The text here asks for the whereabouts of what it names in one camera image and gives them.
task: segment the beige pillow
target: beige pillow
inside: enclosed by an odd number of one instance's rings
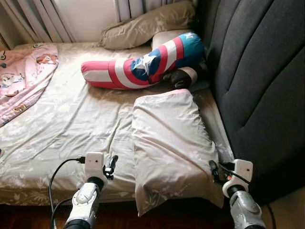
[[[170,198],[202,197],[223,205],[208,164],[218,161],[217,150],[188,90],[137,98],[132,139],[139,216]]]
[[[171,30],[171,31],[164,31],[155,34],[152,38],[152,50],[158,48],[160,45],[168,42],[181,34],[193,32],[193,30]]]
[[[189,1],[168,4],[118,23],[102,31],[100,46],[106,49],[129,49],[140,46],[156,33],[188,29],[195,19],[195,8]]]

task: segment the gray upholstered headboard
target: gray upholstered headboard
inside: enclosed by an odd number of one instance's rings
[[[305,186],[304,0],[203,0],[198,29],[236,158],[261,204]]]

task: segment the wire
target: wire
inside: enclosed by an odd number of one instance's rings
[[[230,173],[230,174],[232,174],[232,175],[238,177],[239,179],[241,179],[242,181],[246,182],[247,184],[250,183],[249,181],[247,181],[247,180],[246,180],[245,178],[243,178],[242,176],[240,176],[240,175],[236,174],[235,172],[232,172],[231,170],[229,170],[229,169],[227,169],[226,167],[224,167],[222,164],[219,163],[219,165],[220,165],[221,168],[223,168],[223,169],[224,169],[225,171],[227,171],[228,173]]]
[[[52,212],[51,221],[50,221],[50,229],[54,229],[56,227],[55,215],[56,215],[56,212],[57,212],[59,206],[68,201],[71,201],[71,200],[72,200],[72,198],[65,199],[62,202],[60,202],[58,205],[56,205],[56,207],[54,208],[54,211]]]
[[[50,180],[50,183],[49,183],[49,189],[48,189],[48,194],[49,194],[49,200],[50,200],[50,204],[51,204],[51,210],[52,210],[52,213],[54,212],[54,204],[53,204],[53,198],[52,198],[52,182],[54,180],[54,177],[56,175],[56,173],[58,172],[58,170],[65,164],[67,163],[68,161],[79,161],[78,158],[72,158],[72,159],[67,159],[65,161],[63,161],[58,167],[57,169],[55,170],[55,172],[53,173],[52,177],[51,177],[51,180]]]
[[[270,212],[270,216],[271,216],[271,220],[272,220],[272,228],[273,228],[273,229],[276,229],[275,216],[274,216],[274,214],[273,214],[272,208],[270,207],[269,204],[267,204],[267,208],[268,208],[268,210],[269,210],[269,212]]]

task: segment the star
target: star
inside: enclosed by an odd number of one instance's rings
[[[185,38],[194,38],[194,35],[191,32],[188,32],[187,34],[185,34]]]
[[[146,74],[149,75],[149,64],[154,60],[156,56],[144,55],[141,60],[137,63],[135,68],[145,69]]]

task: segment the mattress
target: mattress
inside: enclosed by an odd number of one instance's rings
[[[16,49],[29,48],[18,46]],[[133,103],[136,98],[169,91],[165,83],[146,89],[119,91],[88,86],[81,74],[84,61],[136,58],[150,46],[109,51],[95,43],[57,44],[59,66],[35,105],[0,128],[0,204],[48,205],[50,177],[65,159],[104,152],[105,161],[118,155],[115,178],[102,193],[104,202],[134,199],[134,152],[131,140]],[[224,160],[231,151],[209,89],[195,99],[212,140]],[[68,162],[53,182],[54,200],[69,198],[85,182],[84,166]]]

